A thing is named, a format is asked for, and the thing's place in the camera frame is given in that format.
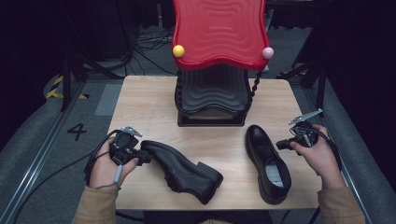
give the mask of black leather shoe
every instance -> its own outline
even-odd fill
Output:
[[[259,172],[259,188],[262,199],[270,204],[280,204],[288,195],[291,178],[288,166],[279,157],[267,133],[258,125],[247,128],[247,154]],[[273,180],[266,170],[277,168],[280,179]]]
[[[163,143],[145,140],[140,149],[153,155],[165,173],[168,187],[177,193],[194,195],[202,204],[207,204],[215,195],[223,176],[201,162],[197,165],[189,161],[176,149]]]

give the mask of controller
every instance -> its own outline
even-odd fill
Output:
[[[290,147],[290,142],[297,142],[304,147],[312,147],[318,141],[318,134],[312,130],[314,130],[314,127],[308,121],[298,122],[290,129],[295,136],[278,141],[276,146],[279,150],[286,148],[293,150]]]
[[[124,165],[128,161],[138,158],[138,166],[143,163],[150,163],[152,156],[147,151],[137,150],[134,147],[139,141],[134,135],[127,132],[120,132],[116,134],[113,142],[110,144],[110,159],[117,165]]]

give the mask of wooden table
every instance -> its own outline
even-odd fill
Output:
[[[318,207],[320,178],[294,151],[279,150],[288,165],[291,189],[279,205],[262,200],[258,173],[248,158],[244,139],[249,125],[258,124],[271,138],[290,138],[289,124],[301,111],[289,82],[262,79],[243,127],[178,127],[174,93],[175,77],[127,77],[109,131],[132,125],[143,134],[140,141],[153,140],[179,150],[193,163],[201,161],[224,176],[215,196],[201,204],[189,193],[170,190],[159,164],[152,160],[127,176],[122,184],[118,209],[132,210],[217,210],[297,209]]]

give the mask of hand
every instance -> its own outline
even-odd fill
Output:
[[[107,141],[100,148],[96,156],[108,152],[110,150],[110,143],[113,141],[113,139],[114,137],[107,139]],[[132,170],[137,166],[138,163],[139,159],[135,158],[124,164],[122,166],[122,172],[118,185],[112,185],[114,184],[114,177],[116,176],[116,172],[119,166],[110,159],[110,156],[107,153],[96,160],[95,165],[92,168],[89,187],[96,189],[102,186],[111,185],[101,189],[118,189],[118,187],[120,187],[122,182],[124,181],[125,177],[132,172]]]
[[[328,136],[325,127],[320,125],[313,125],[313,127]],[[324,138],[319,137],[317,143],[312,147],[303,147],[296,142],[290,142],[290,146],[302,155],[309,166],[320,175],[323,189],[346,186],[334,154]]]

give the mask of beige sleeve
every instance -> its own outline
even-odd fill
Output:
[[[116,223],[116,200],[118,195],[119,192],[117,190],[85,187],[72,223]]]
[[[365,223],[361,208],[349,187],[323,189],[318,192],[322,223]]]

